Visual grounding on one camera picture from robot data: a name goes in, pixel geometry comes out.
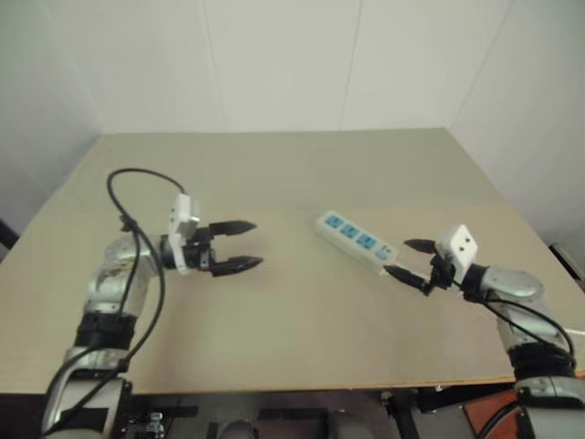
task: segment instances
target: white wall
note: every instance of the white wall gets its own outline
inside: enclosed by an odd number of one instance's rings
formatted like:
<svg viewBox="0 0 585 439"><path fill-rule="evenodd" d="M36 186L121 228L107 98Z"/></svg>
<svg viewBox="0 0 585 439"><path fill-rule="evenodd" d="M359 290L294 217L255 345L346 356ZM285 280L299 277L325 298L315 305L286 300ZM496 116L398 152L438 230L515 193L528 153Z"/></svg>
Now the white wall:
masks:
<svg viewBox="0 0 585 439"><path fill-rule="evenodd" d="M582 0L6 0L0 216L99 133L447 126L546 241L583 221Z"/></svg>
<svg viewBox="0 0 585 439"><path fill-rule="evenodd" d="M557 244L557 250L579 277L585 280L585 222L565 236Z"/></svg>

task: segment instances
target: black wire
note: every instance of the black wire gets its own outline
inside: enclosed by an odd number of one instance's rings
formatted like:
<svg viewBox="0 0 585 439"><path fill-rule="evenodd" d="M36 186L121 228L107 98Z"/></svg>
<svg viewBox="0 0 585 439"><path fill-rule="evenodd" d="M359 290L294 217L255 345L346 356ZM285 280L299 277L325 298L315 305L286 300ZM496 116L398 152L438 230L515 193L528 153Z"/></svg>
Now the black wire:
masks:
<svg viewBox="0 0 585 439"><path fill-rule="evenodd" d="M490 305L488 305L487 303L482 303L483 306L485 306L490 312L492 312L493 314L495 314L496 316L500 317L502 320L504 320L508 325L511 325L512 327L515 327L516 329L519 329L520 331L524 332L525 334L528 334L529 336L531 336L533 339L539 341L540 343L542 343L545 347L549 348L550 350L555 351L557 354L562 355L563 357L569 357L569 361L571 363L571 367L574 368L575 365L577 364L577 361L575 360L575 358L569 353L567 352L565 349L559 348L558 346L550 343L549 341L546 341L544 338L542 338L541 336L537 336L535 333L533 333L532 331L529 331L528 329L520 326L517 323L514 323L512 320L510 320L508 317L504 316L502 313L496 311L495 309L493 309Z"/></svg>
<svg viewBox="0 0 585 439"><path fill-rule="evenodd" d="M132 281L134 279L134 275L136 274L136 269L138 268L138 260L140 259L140 239L138 238L138 233L136 232L136 230L132 230L132 237L134 239L134 248L136 249L136 253L134 255L132 269L130 270L130 274L128 275L126 286L124 287L124 294L122 296L122 301L120 302L120 309L118 309L118 316L122 314L124 306L126 305L126 300L128 300L130 287L132 286Z"/></svg>
<svg viewBox="0 0 585 439"><path fill-rule="evenodd" d="M98 382L98 384L96 384L96 386L91 391L89 391L73 407L71 407L64 416L62 416L57 422L55 422L53 425L51 425L51 427L48 428L43 433L43 435L53 434L57 430L60 430L66 423L68 423L71 419L73 419L74 416L76 416L78 414L78 412L81 410L81 408L91 398L93 398L93 396L95 396L95 394L98 391L100 391L103 386L105 386L119 372L121 372L121 371L123 371L123 370L125 370L127 368L128 363L130 362L130 360L134 357L134 355L136 355L136 353L140 350L140 348L144 345L144 343L146 342L146 340L152 334L152 332L154 330L154 327L156 326L156 323L158 322L158 319L159 319L159 317L161 315L161 312L163 310L163 304L165 303L165 269L163 267L163 264L161 263L161 260L160 260L160 258L158 256L158 253L156 252L156 249L154 248L154 245L151 243L150 239L148 238L148 235L146 235L146 233L138 225L138 223L136 222L136 220L130 216L130 214L128 213L128 211L123 207L122 203L116 197L116 195L114 194L114 191L113 191L112 182L113 182L114 178L116 176L118 176L120 174L124 174L124 173L142 173L142 174L149 174L149 175L152 175L152 176L160 177L160 178L162 178L164 180L167 180L167 181L173 183L181 191L181 193L185 193L185 189L183 188L183 186L181 186L178 182L176 182L175 180L173 180L171 177L165 176L164 174L159 174L158 172L151 171L149 169L142 169L142 168L138 168L138 167L126 167L126 168L122 168L122 169L118 169L116 171L113 171L112 173L110 173L108 175L108 180L107 180L108 194L110 196L110 199L112 200L113 205L122 214L122 221L124 223L124 229L131 231L133 233L133 236L134 237L136 237L136 235L138 235L138 238L142 238L142 240L146 244L146 247L148 247L148 250L149 250L149 252L151 254L151 257L154 260L154 265L156 267L156 271L158 273L158 280L159 280L159 298L158 298L158 303L156 305L156 309L154 310L154 315L153 315L153 318L152 318L152 320L150 322L150 325L144 331L143 336L138 340L138 342L136 343L136 345L130 350L130 352L128 352L128 355L126 355L126 357L124 359L122 359L118 363L118 366L116 368L111 369L100 380L100 382ZM136 244L136 247L137 247L136 255L139 256L139 254L140 254L140 248L139 248L140 242L139 242L139 240L135 240L134 243ZM126 287L124 289L124 295L126 295L126 297L127 297L127 292L130 291L130 281L131 280L132 279L129 277L128 283L126 284Z"/></svg>
<svg viewBox="0 0 585 439"><path fill-rule="evenodd" d="M51 382L49 383L49 385L47 387L46 402L48 402L48 399L50 398L51 393L53 392L53 390L55 390L55 386L57 385L57 382L59 381L61 376L71 366L73 366L78 360L80 360L82 357L85 357L86 355L88 355L90 352L93 352L94 350L98 350L98 347L97 346L89 346L89 347L83 349L82 351L78 352L77 354L75 354L73 357L71 357L70 359L65 361L63 364L61 364L61 367L58 368L57 372L53 376L53 379L51 380Z"/></svg>
<svg viewBox="0 0 585 439"><path fill-rule="evenodd" d="M571 339L571 337L569 336L569 334L567 334L567 331L565 331L565 328L562 327L559 323L557 323L555 320L553 320L549 316L546 316L546 315L538 312L536 309L532 309L529 306L522 305L522 304L517 304L516 302L512 302L511 300L488 299L487 302L489 302L489 303L495 303L495 304L506 304L506 305L515 306L515 307L518 307L520 309L524 309L528 313L531 313L531 314L533 314L533 315L535 315L537 317L542 318L544 321L546 321L547 323L549 323L550 325L552 325L558 332L560 332L560 334L563 336L563 338L565 338L565 341L567 342L567 346L569 347L569 354L572 357L575 356L575 345L573 344L573 340Z"/></svg>
<svg viewBox="0 0 585 439"><path fill-rule="evenodd" d="M519 405L518 401L512 401L504 407L501 407L500 410L495 412L487 423L484 424L484 428L482 428L482 431L477 435L477 439L485 439L489 436L494 428L497 427L511 412L516 410Z"/></svg>
<svg viewBox="0 0 585 439"><path fill-rule="evenodd" d="M181 401L183 400L183 396L179 396L178 399L176 400L176 409L178 409L181 406ZM169 435L169 433L171 433L171 428L173 428L173 424L175 423L175 416L171 418L171 420L169 421L168 425L165 428L165 437L167 437Z"/></svg>

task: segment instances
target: table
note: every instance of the table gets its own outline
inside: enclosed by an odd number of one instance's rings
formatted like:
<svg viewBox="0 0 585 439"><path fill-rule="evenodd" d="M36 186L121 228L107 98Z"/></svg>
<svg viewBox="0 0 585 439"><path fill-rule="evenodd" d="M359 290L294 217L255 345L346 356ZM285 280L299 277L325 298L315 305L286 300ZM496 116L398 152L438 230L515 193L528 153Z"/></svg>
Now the table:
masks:
<svg viewBox="0 0 585 439"><path fill-rule="evenodd" d="M203 221L258 228L217 238L219 257L265 258L213 279L167 275L162 318L133 360L138 393L416 387L512 379L494 318L454 291L425 297L377 277L314 234L335 209L428 272L401 243L465 223L478 262L525 269L553 316L583 329L585 297L545 244L442 129L313 134L103 136L0 265L0 392L42 392L75 337L87 283L120 222L105 190L124 166L179 180ZM149 233L165 233L174 188L149 176L116 180ZM136 333L157 298L151 283ZM574 336L585 364L584 337Z"/></svg>

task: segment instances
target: floor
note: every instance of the floor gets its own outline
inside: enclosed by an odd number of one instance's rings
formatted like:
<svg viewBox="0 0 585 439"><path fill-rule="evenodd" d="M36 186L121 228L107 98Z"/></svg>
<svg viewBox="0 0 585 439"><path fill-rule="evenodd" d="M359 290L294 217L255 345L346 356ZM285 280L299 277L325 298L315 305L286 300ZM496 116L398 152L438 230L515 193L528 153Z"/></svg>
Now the floor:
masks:
<svg viewBox="0 0 585 439"><path fill-rule="evenodd" d="M325 439L323 416L336 410L351 412L369 427L376 439L400 438L396 423L386 415L379 391L193 395L181 397L181 401L175 399L175 403L196 405L199 412L196 418L173 420L168 425L169 439L213 439L227 423L238 419L251 421L258 428L260 439ZM282 419L282 415L297 419ZM459 408L434 414L415 412L414 420L421 439L474 438L466 415Z"/></svg>

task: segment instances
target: electrical outlet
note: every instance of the electrical outlet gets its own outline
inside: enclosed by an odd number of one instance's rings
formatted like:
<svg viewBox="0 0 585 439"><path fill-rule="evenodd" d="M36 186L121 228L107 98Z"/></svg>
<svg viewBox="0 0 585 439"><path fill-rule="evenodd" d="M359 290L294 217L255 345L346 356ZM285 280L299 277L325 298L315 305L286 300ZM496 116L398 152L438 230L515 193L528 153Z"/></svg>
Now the electrical outlet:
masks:
<svg viewBox="0 0 585 439"><path fill-rule="evenodd" d="M335 247L381 275L387 274L384 265L391 264L398 256L398 250L332 210L316 221L315 230Z"/></svg>
<svg viewBox="0 0 585 439"><path fill-rule="evenodd" d="M376 245L376 240L374 238L372 238L371 236L366 235L365 233L362 233L360 235L359 238L357 238L357 243L359 245L361 245L362 247L364 247L366 250L371 249L372 247L374 247Z"/></svg>
<svg viewBox="0 0 585 439"><path fill-rule="evenodd" d="M337 217L336 215L329 215L329 217L325 220L325 222L327 224L329 224L331 227L333 227L334 229L337 229L339 226L341 226L344 221Z"/></svg>
<svg viewBox="0 0 585 439"><path fill-rule="evenodd" d="M340 230L344 235L346 235L347 238L353 240L356 235L359 233L359 230L357 228L355 228L354 226L352 226L351 224L346 224L344 227L341 228Z"/></svg>

